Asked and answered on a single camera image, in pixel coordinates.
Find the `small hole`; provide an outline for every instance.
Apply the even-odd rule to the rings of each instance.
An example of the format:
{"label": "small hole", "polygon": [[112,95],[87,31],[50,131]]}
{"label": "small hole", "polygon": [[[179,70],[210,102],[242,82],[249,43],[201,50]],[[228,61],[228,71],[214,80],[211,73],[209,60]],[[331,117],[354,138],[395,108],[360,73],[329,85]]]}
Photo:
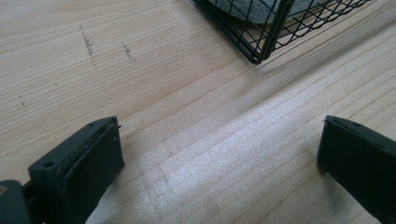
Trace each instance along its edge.
{"label": "small hole", "polygon": [[43,166],[46,167],[46,168],[50,168],[54,164],[55,164],[54,161],[46,161],[46,162],[44,162]]}
{"label": "small hole", "polygon": [[0,185],[0,195],[6,193],[6,191],[7,191],[7,186]]}

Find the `wood grain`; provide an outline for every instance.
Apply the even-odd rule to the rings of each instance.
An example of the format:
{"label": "wood grain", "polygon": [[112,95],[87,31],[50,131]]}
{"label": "wood grain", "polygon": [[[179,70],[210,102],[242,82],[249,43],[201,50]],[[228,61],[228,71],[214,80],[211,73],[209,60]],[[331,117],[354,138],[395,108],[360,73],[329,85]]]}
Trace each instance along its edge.
{"label": "wood grain", "polygon": [[189,0],[0,2],[0,179],[118,116],[88,223],[376,223],[316,166],[323,119],[396,139],[396,2],[252,65]]}

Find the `gray object in basket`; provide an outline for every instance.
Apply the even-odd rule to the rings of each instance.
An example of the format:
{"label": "gray object in basket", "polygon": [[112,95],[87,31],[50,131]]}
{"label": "gray object in basket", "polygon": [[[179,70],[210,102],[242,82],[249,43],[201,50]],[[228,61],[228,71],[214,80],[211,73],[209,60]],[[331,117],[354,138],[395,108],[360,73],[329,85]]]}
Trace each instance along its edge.
{"label": "gray object in basket", "polygon": [[[295,0],[293,7],[291,8],[290,14],[306,11],[309,8],[312,0]],[[318,3],[324,3],[329,0],[313,0],[312,6],[315,7]],[[225,12],[230,12],[230,6],[232,0],[209,0],[210,3]],[[265,23],[268,14],[270,14],[271,7],[275,0],[233,0],[233,7],[230,15],[244,21],[248,14],[248,9],[251,3],[251,9],[248,14],[248,19],[252,23]],[[276,1],[274,11],[279,7],[280,0]],[[272,23],[274,20],[275,13],[271,13],[268,23]]]}

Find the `light wooden surface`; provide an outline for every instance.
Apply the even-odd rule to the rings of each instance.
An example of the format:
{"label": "light wooden surface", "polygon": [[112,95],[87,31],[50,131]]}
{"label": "light wooden surface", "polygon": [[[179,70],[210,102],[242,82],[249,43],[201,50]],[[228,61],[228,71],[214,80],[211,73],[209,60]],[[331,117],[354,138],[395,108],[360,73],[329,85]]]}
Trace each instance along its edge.
{"label": "light wooden surface", "polygon": [[118,116],[89,223],[376,223],[316,166],[323,119],[396,139],[396,1],[252,65],[190,0],[0,1],[0,179]]}

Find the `black wire basket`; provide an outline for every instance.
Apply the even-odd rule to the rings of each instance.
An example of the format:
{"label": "black wire basket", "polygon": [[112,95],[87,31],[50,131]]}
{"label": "black wire basket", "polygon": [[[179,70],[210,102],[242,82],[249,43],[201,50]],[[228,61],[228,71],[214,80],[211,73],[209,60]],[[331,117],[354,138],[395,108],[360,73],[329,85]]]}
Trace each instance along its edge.
{"label": "black wire basket", "polygon": [[371,0],[193,0],[254,64]]}

